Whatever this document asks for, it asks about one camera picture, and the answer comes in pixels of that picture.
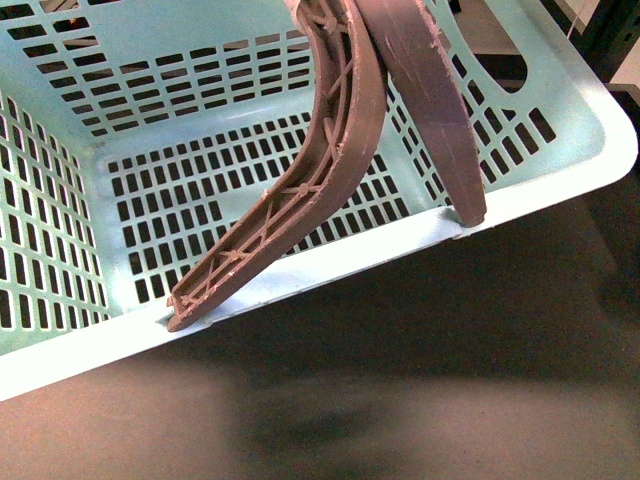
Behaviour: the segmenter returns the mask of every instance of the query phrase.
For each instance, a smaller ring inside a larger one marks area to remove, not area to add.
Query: curved plastic piece
[[[316,66],[306,141],[293,165],[173,289],[169,331],[229,298],[336,212],[371,163],[386,111],[386,71],[353,0],[302,3]]]
[[[438,27],[422,0],[355,0],[393,82],[467,227],[487,206],[469,116]]]

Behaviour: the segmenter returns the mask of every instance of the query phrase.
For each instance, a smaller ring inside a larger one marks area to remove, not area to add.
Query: laundry basket
[[[613,182],[630,122],[536,1],[488,6],[527,64],[505,91],[444,0],[486,185],[456,221],[402,99],[329,221],[185,332],[166,297],[289,167],[314,67],[281,0],[0,0],[0,399]]]

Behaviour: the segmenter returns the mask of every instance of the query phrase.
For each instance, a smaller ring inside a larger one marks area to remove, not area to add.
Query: dark gray floor
[[[640,478],[639,192],[1,404],[0,478]]]

